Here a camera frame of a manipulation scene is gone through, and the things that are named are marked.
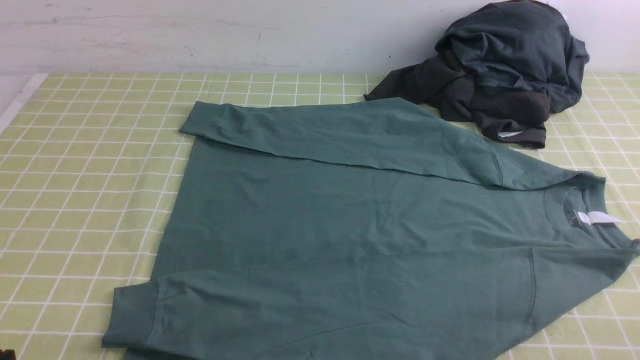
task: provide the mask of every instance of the clothing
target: clothing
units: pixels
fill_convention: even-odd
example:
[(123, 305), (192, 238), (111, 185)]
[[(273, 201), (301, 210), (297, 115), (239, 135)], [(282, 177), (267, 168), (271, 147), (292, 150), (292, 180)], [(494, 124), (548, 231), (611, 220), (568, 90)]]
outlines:
[(152, 280), (116, 289), (103, 338), (128, 359), (493, 360), (640, 248), (577, 219), (605, 211), (603, 178), (402, 99), (198, 102), (180, 131)]
[(589, 61), (564, 17), (529, 0), (488, 4), (457, 20), (435, 49), (435, 57), (390, 72), (365, 99), (426, 102), (445, 120), (472, 121), (492, 140), (533, 148), (545, 146), (549, 115), (580, 100)]

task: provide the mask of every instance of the sleeve cuff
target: sleeve cuff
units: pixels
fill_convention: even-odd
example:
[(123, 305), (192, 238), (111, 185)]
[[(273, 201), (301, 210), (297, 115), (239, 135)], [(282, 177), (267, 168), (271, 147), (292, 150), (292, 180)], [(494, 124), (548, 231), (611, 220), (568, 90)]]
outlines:
[(156, 320), (157, 296), (156, 282), (115, 288), (102, 347), (145, 347)]

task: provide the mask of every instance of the white wall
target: white wall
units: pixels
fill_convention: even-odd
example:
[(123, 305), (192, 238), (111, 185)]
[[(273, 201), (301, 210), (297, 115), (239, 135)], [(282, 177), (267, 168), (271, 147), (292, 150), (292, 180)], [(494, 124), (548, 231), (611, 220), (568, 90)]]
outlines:
[[(485, 0), (3, 0), (0, 73), (386, 72)], [(589, 70), (640, 71), (640, 0), (555, 0)]]

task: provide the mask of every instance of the green checkered tablecloth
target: green checkered tablecloth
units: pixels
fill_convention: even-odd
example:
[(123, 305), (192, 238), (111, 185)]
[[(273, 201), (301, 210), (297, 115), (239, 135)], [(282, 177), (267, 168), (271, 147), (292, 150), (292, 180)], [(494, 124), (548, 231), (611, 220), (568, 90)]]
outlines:
[[(193, 142), (196, 100), (362, 100), (379, 75), (51, 74), (0, 135), (0, 348), (21, 360), (108, 360), (113, 288), (145, 282)], [(640, 75), (587, 74), (535, 158), (605, 176), (609, 212), (640, 237)], [(471, 124), (458, 124), (476, 131)], [(640, 359), (640, 263), (501, 359)]]

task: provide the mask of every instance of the white label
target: white label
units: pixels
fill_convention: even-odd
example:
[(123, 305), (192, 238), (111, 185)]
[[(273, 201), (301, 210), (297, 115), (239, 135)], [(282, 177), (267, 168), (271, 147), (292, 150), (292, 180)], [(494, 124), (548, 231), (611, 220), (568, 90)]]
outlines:
[(578, 213), (578, 217), (580, 218), (581, 222), (591, 225), (591, 219), (589, 218), (589, 215), (585, 213)]
[(592, 224), (611, 224), (613, 222), (622, 222), (622, 220), (600, 211), (589, 211), (587, 216)]
[(516, 136), (522, 134), (522, 131), (513, 131), (511, 133), (498, 133), (498, 136), (501, 138), (510, 138), (512, 136)]

